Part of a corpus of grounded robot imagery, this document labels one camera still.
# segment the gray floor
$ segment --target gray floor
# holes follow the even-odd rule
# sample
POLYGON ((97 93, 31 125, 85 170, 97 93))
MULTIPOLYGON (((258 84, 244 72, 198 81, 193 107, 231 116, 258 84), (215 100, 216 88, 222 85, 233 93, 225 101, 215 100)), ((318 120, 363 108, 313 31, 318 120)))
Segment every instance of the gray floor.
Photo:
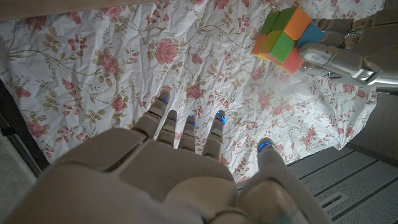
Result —
POLYGON ((26 194, 36 177, 7 138, 0 134, 0 223, 26 194))
POLYGON ((366 127, 351 143, 398 161, 398 96, 379 93, 366 127))

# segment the green cube tile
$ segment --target green cube tile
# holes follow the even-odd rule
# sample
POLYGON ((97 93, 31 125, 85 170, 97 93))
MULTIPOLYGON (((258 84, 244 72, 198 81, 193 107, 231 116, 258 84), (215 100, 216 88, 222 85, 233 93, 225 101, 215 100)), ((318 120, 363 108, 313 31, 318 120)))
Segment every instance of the green cube tile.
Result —
POLYGON ((272 26, 272 31, 283 30, 290 18, 293 16, 293 13, 296 11, 296 8, 297 6, 282 10, 278 16, 278 20, 276 20, 272 26))
POLYGON ((269 53, 280 63, 284 63, 293 47, 294 41, 284 32, 277 30, 267 35, 260 52, 269 53))
POLYGON ((260 34, 268 34, 271 32, 272 26, 274 25, 275 21, 277 20, 279 16, 279 11, 278 12, 272 12, 268 14, 266 20, 264 21, 264 25, 262 25, 260 34))

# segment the orange cube face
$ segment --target orange cube face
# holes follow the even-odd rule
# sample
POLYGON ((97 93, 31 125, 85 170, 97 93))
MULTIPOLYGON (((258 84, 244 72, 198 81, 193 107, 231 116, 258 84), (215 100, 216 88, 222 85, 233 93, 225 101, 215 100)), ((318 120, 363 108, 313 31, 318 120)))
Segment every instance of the orange cube face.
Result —
POLYGON ((308 16, 302 8, 298 7, 287 23, 284 32, 293 40, 299 40, 311 21, 311 17, 308 16))
POLYGON ((301 7, 290 7, 280 12, 272 30, 282 30, 293 40, 298 40, 311 21, 311 17, 301 7))
POLYGON ((254 47, 251 50, 251 53, 254 55, 258 55, 260 53, 260 47, 262 45, 262 43, 264 42, 264 40, 266 39, 266 35, 265 34, 260 34, 257 39, 256 42, 254 43, 254 47))

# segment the floral bedsheet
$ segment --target floral bedsheet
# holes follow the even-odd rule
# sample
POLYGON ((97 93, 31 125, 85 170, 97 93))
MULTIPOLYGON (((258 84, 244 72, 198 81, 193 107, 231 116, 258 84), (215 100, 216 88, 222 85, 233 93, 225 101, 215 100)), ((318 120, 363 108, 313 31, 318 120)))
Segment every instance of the floral bedsheet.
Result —
POLYGON ((197 152, 215 112, 227 121, 221 161, 237 181, 272 138, 286 163, 342 148, 376 105, 374 89, 279 70, 250 54, 267 14, 301 5, 314 18, 363 18, 383 1, 191 0, 0 24, 0 79, 49 162, 112 127, 130 128, 162 91, 197 118, 197 152))

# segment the robot finger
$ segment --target robot finger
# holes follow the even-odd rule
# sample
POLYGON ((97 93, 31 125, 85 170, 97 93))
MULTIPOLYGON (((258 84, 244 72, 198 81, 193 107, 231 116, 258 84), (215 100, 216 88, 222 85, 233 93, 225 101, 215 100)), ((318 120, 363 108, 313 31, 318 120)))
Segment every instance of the robot finger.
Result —
POLYGON ((187 118, 177 149, 195 152, 195 117, 192 114, 187 118))
POLYGON ((269 138, 261 139, 257 145, 257 163, 259 170, 274 162, 285 164, 273 140, 269 138))
POLYGON ((157 137, 158 141, 166 143, 173 147, 176 120, 177 112, 175 110, 171 110, 168 113, 166 120, 164 121, 162 129, 159 132, 159 135, 157 137))
POLYGON ((210 133, 207 137, 205 146, 203 147, 203 156, 209 156, 220 161, 221 145, 223 143, 223 128, 225 124, 225 112, 220 110, 217 112, 213 125, 211 125, 210 133))
POLYGON ((136 125, 134 125, 132 130, 139 131, 140 133, 145 134, 148 138, 153 138, 156 133, 156 129, 159 126, 159 122, 164 115, 169 99, 169 93, 161 93, 149 110, 146 111, 140 120, 138 120, 136 125))

